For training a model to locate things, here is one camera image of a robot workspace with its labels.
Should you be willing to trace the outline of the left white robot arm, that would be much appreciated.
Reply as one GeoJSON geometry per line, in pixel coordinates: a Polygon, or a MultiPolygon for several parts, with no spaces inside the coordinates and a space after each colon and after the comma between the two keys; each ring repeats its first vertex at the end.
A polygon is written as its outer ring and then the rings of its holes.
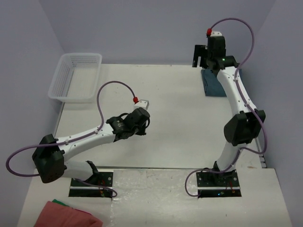
{"type": "Polygon", "coordinates": [[[97,173],[97,168],[92,161],[72,161],[74,156],[133,135],[145,135],[149,124],[150,114],[147,108],[136,107],[131,113],[111,117],[102,128],[93,131],[58,139],[52,134],[44,136],[34,151],[32,160],[43,183],[51,183],[61,177],[86,181],[97,173]]]}

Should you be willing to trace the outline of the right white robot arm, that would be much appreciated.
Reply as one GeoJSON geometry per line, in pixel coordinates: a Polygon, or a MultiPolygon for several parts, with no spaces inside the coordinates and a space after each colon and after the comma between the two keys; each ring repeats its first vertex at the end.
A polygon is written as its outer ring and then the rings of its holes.
{"type": "Polygon", "coordinates": [[[224,149],[213,168],[204,169],[222,175],[235,170],[241,152],[259,135],[266,115],[251,101],[239,74],[240,66],[233,56],[226,55],[225,38],[220,32],[207,35],[206,45],[195,46],[192,66],[216,76],[231,107],[232,118],[223,129],[224,149]]]}

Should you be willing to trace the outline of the blue-grey t shirt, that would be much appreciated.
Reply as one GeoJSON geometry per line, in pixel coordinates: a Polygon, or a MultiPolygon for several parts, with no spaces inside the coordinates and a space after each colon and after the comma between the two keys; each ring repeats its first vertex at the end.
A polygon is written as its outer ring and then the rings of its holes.
{"type": "Polygon", "coordinates": [[[205,96],[209,97],[226,97],[226,93],[218,81],[217,77],[210,69],[201,70],[202,82],[205,96]]]}

